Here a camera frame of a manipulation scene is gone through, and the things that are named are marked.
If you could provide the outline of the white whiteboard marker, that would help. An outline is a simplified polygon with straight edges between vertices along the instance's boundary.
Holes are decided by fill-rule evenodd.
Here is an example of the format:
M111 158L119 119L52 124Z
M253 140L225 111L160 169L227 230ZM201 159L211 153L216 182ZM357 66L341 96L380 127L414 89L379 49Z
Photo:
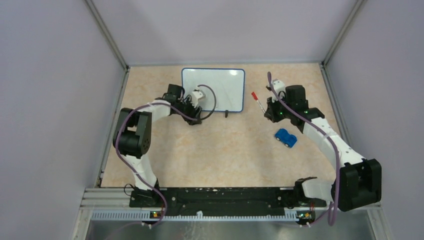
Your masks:
M251 95L252 95L253 99L256 101L256 103L258 104L258 106L260 107L261 111L265 114L266 110L264 109L263 105L259 101L259 98L257 97L256 93L254 91L252 91Z

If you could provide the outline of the blue framed whiteboard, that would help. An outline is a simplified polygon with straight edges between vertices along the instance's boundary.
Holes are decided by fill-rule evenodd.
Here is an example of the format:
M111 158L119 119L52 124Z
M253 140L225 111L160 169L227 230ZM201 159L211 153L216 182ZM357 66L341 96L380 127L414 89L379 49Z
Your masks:
M181 70L181 83L186 94L200 86L205 93L205 99L200 101L204 111L240 113L244 109L244 69L185 67Z

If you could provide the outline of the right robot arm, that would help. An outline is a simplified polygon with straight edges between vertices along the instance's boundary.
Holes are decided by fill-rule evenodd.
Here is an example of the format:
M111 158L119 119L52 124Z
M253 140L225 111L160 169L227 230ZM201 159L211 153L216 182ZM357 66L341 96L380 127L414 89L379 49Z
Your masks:
M288 119L323 153L335 170L333 181L317 177L300 178L295 183L293 200L307 206L313 199L336 204L347 212L382 198L382 166L376 159L367 159L351 148L330 126L325 115L309 107L302 85L285 86L281 81L267 85L264 117L272 123Z

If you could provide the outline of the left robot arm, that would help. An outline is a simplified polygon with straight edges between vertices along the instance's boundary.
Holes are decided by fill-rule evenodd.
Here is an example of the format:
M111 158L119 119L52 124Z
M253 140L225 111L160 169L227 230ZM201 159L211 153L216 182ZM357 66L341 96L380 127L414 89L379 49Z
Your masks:
M152 102L137 108L124 107L120 110L112 145L117 156L134 175L132 198L141 199L149 207L160 202L158 179L153 173L148 156L153 123L178 114L189 125L199 125L202 123L203 110L200 103L205 98L206 94L198 86L186 94L182 86L169 84L167 92Z

